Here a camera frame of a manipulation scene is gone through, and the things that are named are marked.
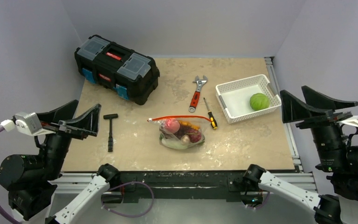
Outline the white plastic basket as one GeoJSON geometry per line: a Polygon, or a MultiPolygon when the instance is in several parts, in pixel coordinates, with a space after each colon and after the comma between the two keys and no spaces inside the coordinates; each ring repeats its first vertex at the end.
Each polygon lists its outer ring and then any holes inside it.
{"type": "Polygon", "coordinates": [[[216,98],[229,124],[252,119],[274,112],[282,105],[280,96],[269,90],[270,80],[264,74],[242,78],[215,87],[216,98]],[[269,100],[265,109],[254,110],[251,98],[255,94],[263,94],[269,100]]]}

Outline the red toy peach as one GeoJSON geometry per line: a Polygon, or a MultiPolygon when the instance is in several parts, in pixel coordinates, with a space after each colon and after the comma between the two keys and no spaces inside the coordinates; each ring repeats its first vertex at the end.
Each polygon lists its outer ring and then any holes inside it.
{"type": "Polygon", "coordinates": [[[165,130],[169,133],[176,133],[180,129],[180,123],[176,119],[167,119],[165,121],[165,130]]]}

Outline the clear zip top bag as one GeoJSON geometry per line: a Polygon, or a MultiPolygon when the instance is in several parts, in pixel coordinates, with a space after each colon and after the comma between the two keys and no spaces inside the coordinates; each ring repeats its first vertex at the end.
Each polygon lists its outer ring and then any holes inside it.
{"type": "Polygon", "coordinates": [[[161,145],[175,150],[186,150],[205,143],[205,131],[211,120],[198,115],[170,115],[149,118],[149,123],[158,125],[161,145]]]}

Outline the orange toy pepper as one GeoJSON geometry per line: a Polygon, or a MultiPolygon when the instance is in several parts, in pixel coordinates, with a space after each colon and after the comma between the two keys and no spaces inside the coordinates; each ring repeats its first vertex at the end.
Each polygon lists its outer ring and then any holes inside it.
{"type": "Polygon", "coordinates": [[[199,130],[200,129],[200,126],[194,125],[194,124],[192,124],[191,122],[188,122],[188,121],[178,120],[178,122],[182,126],[187,126],[187,127],[190,127],[190,128],[192,128],[194,130],[199,130]]]}

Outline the brown toy mushroom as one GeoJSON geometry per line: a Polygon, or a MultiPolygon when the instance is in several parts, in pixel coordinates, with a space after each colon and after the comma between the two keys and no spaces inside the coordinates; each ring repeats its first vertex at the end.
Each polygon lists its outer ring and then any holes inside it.
{"type": "Polygon", "coordinates": [[[182,145],[189,145],[191,143],[191,139],[188,135],[184,135],[180,139],[182,145]]]}

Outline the white toy radish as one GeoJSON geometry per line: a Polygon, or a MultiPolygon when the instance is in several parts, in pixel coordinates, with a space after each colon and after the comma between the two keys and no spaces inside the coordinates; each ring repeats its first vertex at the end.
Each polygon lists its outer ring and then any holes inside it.
{"type": "Polygon", "coordinates": [[[161,144],[164,145],[165,147],[176,149],[176,150],[187,149],[187,145],[183,145],[180,140],[173,139],[173,138],[170,139],[162,138],[161,144]]]}

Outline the purple toy grapes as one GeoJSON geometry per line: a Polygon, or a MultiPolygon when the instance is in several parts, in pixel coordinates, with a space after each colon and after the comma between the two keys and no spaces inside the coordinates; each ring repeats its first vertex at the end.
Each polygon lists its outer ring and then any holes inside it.
{"type": "Polygon", "coordinates": [[[190,127],[181,127],[174,135],[178,139],[181,139],[181,137],[184,135],[188,135],[192,143],[199,142],[202,139],[201,132],[190,127]]]}

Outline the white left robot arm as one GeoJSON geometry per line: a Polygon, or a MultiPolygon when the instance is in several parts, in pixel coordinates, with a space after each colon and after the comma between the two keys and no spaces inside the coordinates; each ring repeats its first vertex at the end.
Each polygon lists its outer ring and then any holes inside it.
{"type": "Polygon", "coordinates": [[[72,100],[49,112],[19,112],[1,125],[32,136],[38,154],[13,154],[0,165],[0,185],[8,191],[12,210],[26,221],[51,204],[61,177],[65,157],[73,139],[97,136],[101,105],[96,104],[76,117],[78,100],[72,100]]]}

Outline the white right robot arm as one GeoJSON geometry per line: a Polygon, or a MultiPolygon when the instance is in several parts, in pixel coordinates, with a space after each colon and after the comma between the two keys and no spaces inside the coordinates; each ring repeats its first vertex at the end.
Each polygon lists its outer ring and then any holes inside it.
{"type": "Polygon", "coordinates": [[[248,167],[241,185],[245,191],[261,189],[292,201],[318,224],[358,224],[358,146],[352,144],[353,134],[343,132],[344,126],[353,126],[358,134],[358,116],[344,112],[358,102],[334,99],[306,85],[302,92],[304,100],[280,91],[282,121],[311,130],[320,160],[316,168],[327,174],[334,194],[307,191],[255,164],[248,167]]]}

